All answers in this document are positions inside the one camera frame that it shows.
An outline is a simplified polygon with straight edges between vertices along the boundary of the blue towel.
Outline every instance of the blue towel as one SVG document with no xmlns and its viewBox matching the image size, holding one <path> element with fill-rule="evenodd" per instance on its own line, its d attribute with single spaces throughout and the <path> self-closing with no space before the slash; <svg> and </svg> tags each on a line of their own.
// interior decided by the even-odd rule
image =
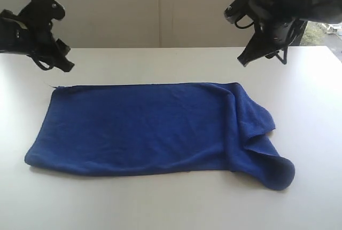
<svg viewBox="0 0 342 230">
<path fill-rule="evenodd" d="M 242 171 L 282 190 L 294 166 L 274 128 L 238 83 L 58 87 L 25 162 L 84 176 Z"/>
</svg>

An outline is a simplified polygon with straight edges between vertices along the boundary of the cable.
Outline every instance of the cable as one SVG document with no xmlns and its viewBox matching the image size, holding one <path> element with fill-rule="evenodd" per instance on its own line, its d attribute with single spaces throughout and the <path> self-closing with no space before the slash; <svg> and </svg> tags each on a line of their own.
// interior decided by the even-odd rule
<svg viewBox="0 0 342 230">
<path fill-rule="evenodd" d="M 251 26 L 253 26 L 253 25 L 254 25 L 254 22 L 251 22 L 248 26 L 239 26 L 238 20 L 236 20 L 236 21 L 234 22 L 234 25 L 235 25 L 237 28 L 239 28 L 239 29 L 247 29 L 247 28 L 250 28 Z"/>
</svg>

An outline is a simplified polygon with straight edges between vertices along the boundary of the black mechanical part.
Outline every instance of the black mechanical part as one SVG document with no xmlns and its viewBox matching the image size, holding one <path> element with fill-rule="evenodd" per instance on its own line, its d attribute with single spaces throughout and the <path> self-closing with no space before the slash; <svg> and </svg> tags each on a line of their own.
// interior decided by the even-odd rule
<svg viewBox="0 0 342 230">
<path fill-rule="evenodd" d="M 255 34 L 238 60 L 246 66 L 261 57 L 277 57 L 286 64 L 287 49 L 294 42 L 299 45 L 307 21 L 342 22 L 342 0 L 235 0 L 224 12 L 235 25 L 245 15 L 252 19 Z"/>
<path fill-rule="evenodd" d="M 69 72 L 74 64 L 66 59 L 70 51 L 51 33 L 52 20 L 61 20 L 64 8 L 55 0 L 31 0 L 18 15 L 9 10 L 0 13 L 0 53 L 24 54 L 42 69 L 57 67 Z"/>
</svg>

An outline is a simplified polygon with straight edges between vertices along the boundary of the wall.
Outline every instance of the wall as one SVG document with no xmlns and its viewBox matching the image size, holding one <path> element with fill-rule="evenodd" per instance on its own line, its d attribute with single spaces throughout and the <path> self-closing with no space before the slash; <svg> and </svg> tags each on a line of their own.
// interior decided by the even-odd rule
<svg viewBox="0 0 342 230">
<path fill-rule="evenodd" d="M 0 0 L 18 13 L 29 0 Z M 57 0 L 53 32 L 72 47 L 245 46 L 252 30 L 226 22 L 233 0 Z"/>
</svg>

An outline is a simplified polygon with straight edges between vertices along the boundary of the table surface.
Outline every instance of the table surface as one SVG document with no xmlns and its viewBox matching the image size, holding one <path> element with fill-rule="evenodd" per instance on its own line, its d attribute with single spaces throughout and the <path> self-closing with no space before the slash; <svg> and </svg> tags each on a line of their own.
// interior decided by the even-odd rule
<svg viewBox="0 0 342 230">
<path fill-rule="evenodd" d="M 73 49 L 70 73 L 0 55 L 0 229 L 342 229 L 342 64 L 326 47 L 293 47 L 289 63 L 242 48 Z M 296 166 L 285 191 L 241 173 L 87 178 L 31 168 L 52 86 L 239 82 L 268 109 L 271 140 Z"/>
</svg>

